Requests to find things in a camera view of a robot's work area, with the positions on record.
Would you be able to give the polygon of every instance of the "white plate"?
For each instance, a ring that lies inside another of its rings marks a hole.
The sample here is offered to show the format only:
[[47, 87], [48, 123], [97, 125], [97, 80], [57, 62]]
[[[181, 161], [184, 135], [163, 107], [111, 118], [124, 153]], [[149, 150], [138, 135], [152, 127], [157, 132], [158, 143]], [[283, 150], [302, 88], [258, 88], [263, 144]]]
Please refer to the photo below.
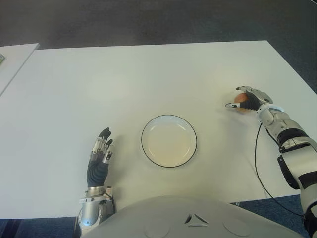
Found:
[[184, 119], [163, 115], [152, 119], [142, 132], [142, 148], [147, 157], [163, 167], [177, 167], [191, 159], [197, 138]]

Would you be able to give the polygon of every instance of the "blue carpet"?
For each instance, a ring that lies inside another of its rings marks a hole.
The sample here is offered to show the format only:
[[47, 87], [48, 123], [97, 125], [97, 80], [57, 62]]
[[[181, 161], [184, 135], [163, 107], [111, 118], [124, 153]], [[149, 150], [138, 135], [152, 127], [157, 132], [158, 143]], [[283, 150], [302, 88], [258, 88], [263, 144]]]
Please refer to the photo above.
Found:
[[0, 220], [0, 237], [2, 236], [2, 233], [5, 229], [7, 221], [8, 220], [5, 220], [5, 219]]
[[[303, 213], [299, 195], [280, 197], [276, 198], [276, 200], [293, 212], [298, 214]], [[274, 202], [273, 199], [240, 202], [240, 207], [288, 227], [303, 237], [309, 238], [307, 231], [303, 227], [302, 218], [286, 211]]]
[[72, 238], [75, 217], [23, 219], [14, 238]]

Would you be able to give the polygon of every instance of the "robot forearm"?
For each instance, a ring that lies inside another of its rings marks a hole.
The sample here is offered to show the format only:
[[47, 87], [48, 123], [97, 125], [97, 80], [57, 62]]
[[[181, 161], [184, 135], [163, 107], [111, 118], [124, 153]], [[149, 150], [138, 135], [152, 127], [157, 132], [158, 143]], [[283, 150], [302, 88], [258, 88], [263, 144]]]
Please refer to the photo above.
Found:
[[301, 191], [304, 226], [317, 236], [317, 144], [287, 113], [272, 104], [258, 109], [258, 116], [277, 141], [277, 161], [288, 184]]

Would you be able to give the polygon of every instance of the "white robotic arm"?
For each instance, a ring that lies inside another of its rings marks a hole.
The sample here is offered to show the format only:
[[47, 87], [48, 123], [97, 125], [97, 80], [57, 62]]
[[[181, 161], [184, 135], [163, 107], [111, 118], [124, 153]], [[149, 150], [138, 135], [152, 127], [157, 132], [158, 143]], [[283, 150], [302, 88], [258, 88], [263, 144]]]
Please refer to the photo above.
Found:
[[317, 237], [317, 143], [308, 137], [299, 124], [260, 90], [242, 86], [248, 101], [226, 107], [257, 111], [260, 122], [277, 143], [281, 156], [277, 161], [293, 189], [300, 189], [305, 229]]

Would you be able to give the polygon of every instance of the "plate rim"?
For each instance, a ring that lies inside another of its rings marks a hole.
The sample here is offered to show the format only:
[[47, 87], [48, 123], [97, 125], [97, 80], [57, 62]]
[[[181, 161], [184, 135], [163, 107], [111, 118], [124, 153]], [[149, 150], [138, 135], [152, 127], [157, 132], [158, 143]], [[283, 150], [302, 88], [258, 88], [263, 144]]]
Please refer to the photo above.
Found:
[[192, 126], [188, 121], [186, 121], [186, 122], [190, 125], [190, 127], [193, 129], [193, 132], [194, 132], [194, 135], [195, 135], [195, 139], [196, 139], [196, 140], [195, 140], [195, 141], [196, 141], [195, 150], [194, 150], [193, 154], [191, 155], [191, 157], [190, 157], [187, 161], [185, 161], [183, 164], [180, 164], [180, 165], [177, 165], [177, 166], [173, 166], [173, 167], [163, 166], [163, 165], [159, 165], [159, 164], [155, 163], [153, 160], [151, 160], [151, 159], [148, 157], [147, 153], [145, 152], [144, 147], [143, 147], [143, 143], [142, 143], [142, 138], [143, 138], [144, 130], [145, 130], [145, 128], [147, 127], [147, 125], [148, 125], [151, 121], [155, 120], [156, 118], [162, 117], [162, 116], [173, 116], [173, 117], [181, 118], [182, 120], [186, 121], [184, 118], [179, 117], [179, 116], [176, 116], [176, 115], [172, 115], [172, 114], [163, 114], [163, 115], [159, 115], [159, 116], [154, 117], [153, 119], [149, 120], [148, 123], [146, 123], [146, 125], [144, 126], [144, 128], [143, 128], [143, 130], [142, 130], [142, 134], [141, 134], [141, 146], [142, 146], [142, 149], [143, 149], [144, 154], [146, 155], [146, 157], [147, 157], [152, 163], [154, 163], [154, 164], [156, 164], [156, 165], [158, 165], [158, 166], [160, 166], [160, 167], [163, 167], [163, 168], [177, 168], [177, 167], [180, 167], [180, 166], [186, 164], [188, 161], [190, 161], [190, 160], [192, 159], [192, 157], [194, 156], [194, 154], [196, 153], [196, 150], [197, 150], [197, 134], [196, 134], [196, 132], [195, 132], [193, 126]]

